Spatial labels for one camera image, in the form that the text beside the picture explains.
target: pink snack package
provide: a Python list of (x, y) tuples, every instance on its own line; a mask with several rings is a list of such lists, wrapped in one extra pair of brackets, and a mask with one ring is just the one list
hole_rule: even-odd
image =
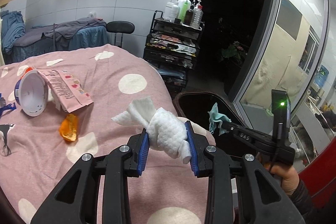
[(59, 100), (64, 111), (70, 113), (93, 103), (90, 95), (82, 89), (79, 80), (66, 70), (36, 70), (51, 88), (56, 106)]

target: paper cup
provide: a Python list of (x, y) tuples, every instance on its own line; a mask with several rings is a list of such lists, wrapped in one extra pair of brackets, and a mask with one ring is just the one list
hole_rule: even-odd
[(14, 89), (16, 102), (29, 116), (40, 115), (48, 102), (48, 86), (36, 70), (31, 70), (20, 79)]

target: polka dot blanket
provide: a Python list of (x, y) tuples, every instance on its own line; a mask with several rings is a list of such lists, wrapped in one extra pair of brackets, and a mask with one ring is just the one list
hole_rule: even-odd
[[(58, 111), (53, 102), (48, 102), (37, 117), (27, 116), (17, 105), (16, 110), (6, 111), (0, 118), (0, 186), (26, 223), (82, 154), (106, 155), (141, 132), (142, 128), (123, 127), (111, 120), (133, 99), (150, 95), (157, 109), (163, 107), (176, 114), (157, 71), (118, 47), (52, 52), (0, 67), (0, 93), (7, 104), (14, 102), (15, 84), (29, 66), (69, 71), (94, 103), (75, 112), (79, 135), (72, 143), (58, 133), (66, 114)], [(150, 150), (142, 176), (128, 179), (132, 223), (203, 223), (207, 187), (207, 178), (194, 177), (189, 164)]]

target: black trash bin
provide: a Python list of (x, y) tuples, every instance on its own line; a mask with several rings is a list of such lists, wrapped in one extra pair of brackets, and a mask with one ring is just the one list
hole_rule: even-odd
[[(217, 94), (211, 92), (181, 92), (173, 100), (177, 114), (190, 119), (194, 123), (209, 130), (209, 114), (212, 106), (217, 102), (219, 113), (228, 116), (235, 124), (245, 126), (243, 120), (238, 117), (229, 106), (229, 102)], [(232, 134), (213, 134), (216, 146), (232, 157), (241, 158), (244, 154), (256, 155), (256, 150), (247, 146), (233, 137)]]

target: white tissue paper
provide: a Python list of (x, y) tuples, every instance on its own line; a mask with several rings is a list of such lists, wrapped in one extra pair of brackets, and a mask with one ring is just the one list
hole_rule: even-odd
[(191, 153), (184, 123), (162, 107), (156, 110), (150, 96), (133, 100), (126, 111), (112, 120), (122, 126), (142, 125), (148, 133), (152, 149), (165, 151), (168, 156), (179, 158), (184, 164), (190, 161)]

